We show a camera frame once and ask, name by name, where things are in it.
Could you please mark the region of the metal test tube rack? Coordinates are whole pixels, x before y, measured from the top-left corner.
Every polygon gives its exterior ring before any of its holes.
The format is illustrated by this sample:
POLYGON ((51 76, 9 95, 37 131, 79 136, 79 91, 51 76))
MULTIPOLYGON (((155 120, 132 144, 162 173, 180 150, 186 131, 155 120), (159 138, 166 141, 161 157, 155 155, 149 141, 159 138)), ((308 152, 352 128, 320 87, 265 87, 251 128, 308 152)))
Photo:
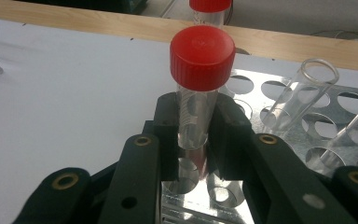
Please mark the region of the metal test tube rack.
MULTIPOLYGON (((220 91, 231 97, 262 133, 270 107, 289 84, 288 77, 235 69, 220 91)), ((314 171, 330 176, 345 165, 327 144, 358 114, 358 89, 344 73, 282 139, 314 171)), ((206 149, 203 178, 187 165, 179 151, 179 179, 163 184, 162 224, 255 224, 240 181, 220 179, 210 173, 206 149)))

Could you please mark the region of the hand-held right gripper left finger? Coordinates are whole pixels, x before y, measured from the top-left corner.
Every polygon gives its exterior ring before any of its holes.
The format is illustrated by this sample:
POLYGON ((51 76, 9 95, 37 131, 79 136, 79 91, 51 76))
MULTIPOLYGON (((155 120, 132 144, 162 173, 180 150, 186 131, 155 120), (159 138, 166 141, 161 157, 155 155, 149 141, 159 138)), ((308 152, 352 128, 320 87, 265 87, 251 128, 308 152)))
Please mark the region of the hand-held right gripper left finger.
POLYGON ((162 181, 178 179, 178 119, 176 93, 169 92, 158 98, 153 119, 147 120, 143 127, 143 133, 151 133, 159 140, 162 181))

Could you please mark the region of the red capped test tube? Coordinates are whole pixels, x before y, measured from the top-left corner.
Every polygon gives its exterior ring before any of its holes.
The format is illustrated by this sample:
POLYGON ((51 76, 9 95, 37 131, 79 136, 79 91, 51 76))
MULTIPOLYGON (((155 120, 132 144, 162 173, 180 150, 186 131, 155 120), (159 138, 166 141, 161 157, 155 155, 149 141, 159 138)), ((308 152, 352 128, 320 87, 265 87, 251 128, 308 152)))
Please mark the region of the red capped test tube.
POLYGON ((193 10, 195 25, 210 25, 221 29, 232 0, 189 0, 189 6, 193 10))
POLYGON ((177 141, 184 161, 198 178, 206 170, 208 131, 219 89, 226 84, 235 44, 224 31, 207 25, 185 28, 170 44, 170 71, 177 83, 177 141))

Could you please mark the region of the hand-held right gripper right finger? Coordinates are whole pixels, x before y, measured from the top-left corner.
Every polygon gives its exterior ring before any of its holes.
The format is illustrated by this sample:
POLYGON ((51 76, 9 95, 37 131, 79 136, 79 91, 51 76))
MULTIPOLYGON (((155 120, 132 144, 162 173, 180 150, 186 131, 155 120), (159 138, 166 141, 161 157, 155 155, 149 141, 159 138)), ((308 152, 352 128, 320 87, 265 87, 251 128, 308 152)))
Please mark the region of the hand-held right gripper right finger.
POLYGON ((210 173, 224 180, 252 180, 255 168, 247 150, 255 132, 251 122, 229 96, 219 93, 209 127, 210 173))

